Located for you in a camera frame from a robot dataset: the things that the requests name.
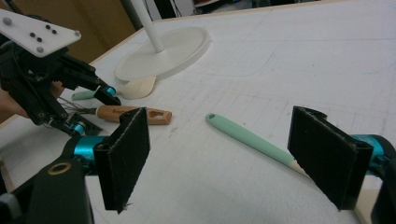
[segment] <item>black robot bracket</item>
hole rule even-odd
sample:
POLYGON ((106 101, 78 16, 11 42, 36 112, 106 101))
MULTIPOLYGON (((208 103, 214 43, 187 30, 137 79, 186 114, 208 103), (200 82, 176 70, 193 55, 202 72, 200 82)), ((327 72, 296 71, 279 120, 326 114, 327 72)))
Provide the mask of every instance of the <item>black robot bracket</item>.
POLYGON ((15 41, 1 36, 1 88, 26 110, 36 125, 48 124, 71 136, 98 134, 100 128, 75 114, 70 116, 50 92, 54 81, 75 90, 83 87, 95 91, 94 97, 105 105, 120 105, 114 88, 95 74, 95 68, 66 54, 67 47, 55 50, 45 57, 37 57, 15 41))

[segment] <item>white table surface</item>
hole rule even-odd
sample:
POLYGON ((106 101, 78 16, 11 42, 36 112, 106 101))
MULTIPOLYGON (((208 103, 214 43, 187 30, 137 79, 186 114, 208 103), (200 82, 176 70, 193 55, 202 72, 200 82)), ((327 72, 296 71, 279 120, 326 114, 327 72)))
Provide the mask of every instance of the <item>white table surface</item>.
MULTIPOLYGON (((106 211, 88 176, 96 223, 359 223, 339 212, 309 179, 205 122, 218 113, 287 150, 291 111, 307 106, 346 133, 376 133, 396 143, 396 2, 329 1, 156 22, 159 34, 205 27, 211 37, 194 65, 124 105, 173 112, 150 126, 151 151, 128 210, 106 211)), ((147 41, 138 32, 95 61, 114 71, 147 41)), ((71 91, 63 95, 70 98, 71 91)), ((99 106, 96 100, 80 102, 99 106)), ((87 116, 110 135, 117 124, 87 116)), ((69 136, 17 118, 0 132, 0 153, 15 186, 56 159, 69 136)))

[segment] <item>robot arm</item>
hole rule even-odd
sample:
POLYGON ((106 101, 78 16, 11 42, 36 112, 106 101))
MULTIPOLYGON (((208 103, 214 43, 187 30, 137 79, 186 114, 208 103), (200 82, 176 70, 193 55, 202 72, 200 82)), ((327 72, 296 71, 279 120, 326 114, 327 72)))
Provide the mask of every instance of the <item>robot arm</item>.
POLYGON ((120 105, 115 89, 92 66, 66 54, 66 46, 79 40, 78 32, 2 9, 0 19, 0 32, 5 36, 0 48, 1 88, 34 124, 47 123, 70 135, 78 134, 73 129, 76 123, 70 122, 49 91, 52 81, 61 81, 70 90, 80 86, 96 91, 95 97, 105 105, 120 105))

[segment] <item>human hand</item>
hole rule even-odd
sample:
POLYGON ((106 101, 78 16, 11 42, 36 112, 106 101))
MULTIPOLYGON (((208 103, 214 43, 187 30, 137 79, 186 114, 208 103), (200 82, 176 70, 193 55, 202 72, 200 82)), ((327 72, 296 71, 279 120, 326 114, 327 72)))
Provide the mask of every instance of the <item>human hand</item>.
MULTIPOLYGON (((49 90, 54 97, 58 98, 64 91, 62 82, 52 82, 49 90)), ((8 92, 0 88, 0 115, 3 115, 3 117, 11 117, 14 114, 29 118, 26 111, 8 94, 8 92)))

